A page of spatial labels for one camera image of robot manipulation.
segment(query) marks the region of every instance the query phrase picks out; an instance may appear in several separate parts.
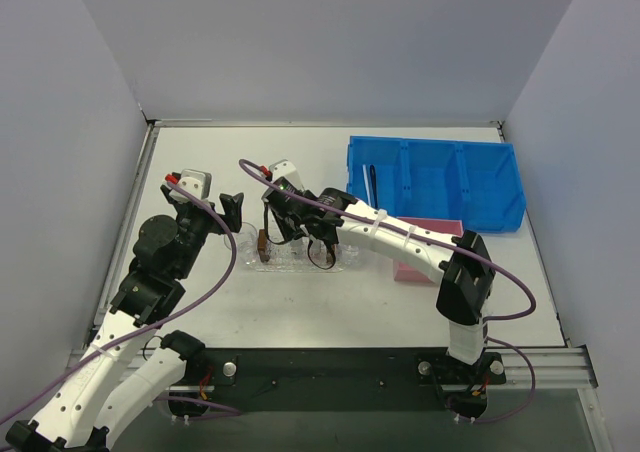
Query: cable tie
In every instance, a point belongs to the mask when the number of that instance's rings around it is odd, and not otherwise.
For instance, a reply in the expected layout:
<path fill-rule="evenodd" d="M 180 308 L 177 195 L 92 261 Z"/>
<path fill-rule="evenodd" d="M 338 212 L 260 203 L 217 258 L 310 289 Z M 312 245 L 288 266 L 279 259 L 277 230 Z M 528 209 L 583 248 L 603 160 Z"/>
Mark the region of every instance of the cable tie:
<path fill-rule="evenodd" d="M 94 344 L 93 342 L 89 344 L 89 347 L 91 347 L 93 350 L 100 352 L 100 355 L 105 355 L 107 357 L 109 357 L 111 360 L 117 362 L 118 358 L 115 357 L 111 352 L 109 352 L 108 350 L 104 350 L 101 347 L 98 347 L 96 344 Z"/>
<path fill-rule="evenodd" d="M 385 220 L 387 217 L 389 217 L 389 215 L 387 214 L 386 210 L 384 209 L 378 210 L 378 214 L 376 215 L 376 220 L 373 221 L 373 224 L 371 226 L 371 242 L 373 242 L 376 232 L 378 232 L 378 227 L 380 226 L 380 222 Z"/>
<path fill-rule="evenodd" d="M 407 231 L 407 235 L 404 238 L 404 242 L 402 243 L 402 248 L 404 249 L 407 244 L 409 243 L 409 239 L 411 239 L 411 234 L 413 234 L 416 230 L 416 226 L 415 225 L 411 225 L 409 226 L 409 230 Z"/>

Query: black marker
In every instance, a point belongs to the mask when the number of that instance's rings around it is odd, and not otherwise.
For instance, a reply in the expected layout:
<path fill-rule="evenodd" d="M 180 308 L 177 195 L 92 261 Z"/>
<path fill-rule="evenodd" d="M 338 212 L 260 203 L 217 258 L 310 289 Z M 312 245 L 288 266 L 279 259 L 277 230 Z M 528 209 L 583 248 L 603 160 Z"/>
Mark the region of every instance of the black marker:
<path fill-rule="evenodd" d="M 373 207 L 378 208 L 378 185 L 376 184 L 376 167 L 369 166 L 369 175 L 371 176 L 371 193 L 373 194 Z"/>

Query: white table surface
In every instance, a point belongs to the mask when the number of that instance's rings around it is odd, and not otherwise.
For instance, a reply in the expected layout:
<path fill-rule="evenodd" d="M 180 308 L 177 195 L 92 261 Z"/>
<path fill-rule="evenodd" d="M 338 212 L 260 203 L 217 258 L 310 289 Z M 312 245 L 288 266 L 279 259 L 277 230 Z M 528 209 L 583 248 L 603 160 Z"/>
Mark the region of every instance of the white table surface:
<path fill-rule="evenodd" d="M 344 189 L 351 135 L 500 141 L 495 128 L 161 128 L 127 245 L 125 269 L 142 223 L 158 214 L 173 216 L 159 190 L 167 173 L 184 168 L 211 172 L 210 199 L 218 203 L 221 192 L 244 192 L 243 220 L 260 228 L 264 186 L 240 170 L 238 159 L 268 165 L 286 158 L 296 164 L 310 190 Z M 492 322 L 490 335 L 520 346 L 563 346 L 528 220 L 516 233 L 483 235 L 492 259 L 528 284 L 538 301 L 536 312 L 527 318 Z M 183 281 L 187 292 L 178 307 L 205 293 L 229 257 L 223 238 L 210 236 Z M 222 289 L 161 333 L 180 329 L 209 347 L 444 347 L 448 322 L 435 308 L 437 293 L 434 286 L 394 282 L 391 260 L 372 253 L 358 269 L 338 273 L 257 272 L 239 262 Z M 517 286 L 496 277 L 489 299 L 492 314 L 514 313 L 527 306 Z"/>

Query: red connector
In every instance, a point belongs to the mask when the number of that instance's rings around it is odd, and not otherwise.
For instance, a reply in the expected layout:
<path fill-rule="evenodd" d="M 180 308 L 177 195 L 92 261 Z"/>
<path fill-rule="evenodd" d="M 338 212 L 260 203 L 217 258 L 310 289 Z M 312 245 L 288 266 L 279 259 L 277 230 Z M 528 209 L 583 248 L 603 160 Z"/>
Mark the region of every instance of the red connector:
<path fill-rule="evenodd" d="M 262 175 L 264 175 L 264 177 L 268 181 L 271 181 L 271 179 L 273 178 L 273 174 L 271 173 L 271 171 L 269 169 L 267 169 L 264 165 L 261 165 L 260 166 L 260 171 L 262 172 Z"/>

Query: pink block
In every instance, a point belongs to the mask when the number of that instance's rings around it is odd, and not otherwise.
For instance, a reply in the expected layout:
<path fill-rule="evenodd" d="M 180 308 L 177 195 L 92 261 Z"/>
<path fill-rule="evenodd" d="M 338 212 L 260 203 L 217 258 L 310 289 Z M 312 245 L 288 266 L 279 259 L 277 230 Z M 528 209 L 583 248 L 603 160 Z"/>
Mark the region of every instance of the pink block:
<path fill-rule="evenodd" d="M 417 225 L 423 229 L 433 230 L 441 234 L 452 234 L 462 236 L 464 228 L 459 220 L 440 219 L 419 219 L 416 217 L 398 217 L 400 220 Z M 393 280 L 397 282 L 424 282 L 430 284 L 431 281 L 426 275 L 421 274 L 413 267 L 409 267 L 397 260 L 393 261 Z"/>

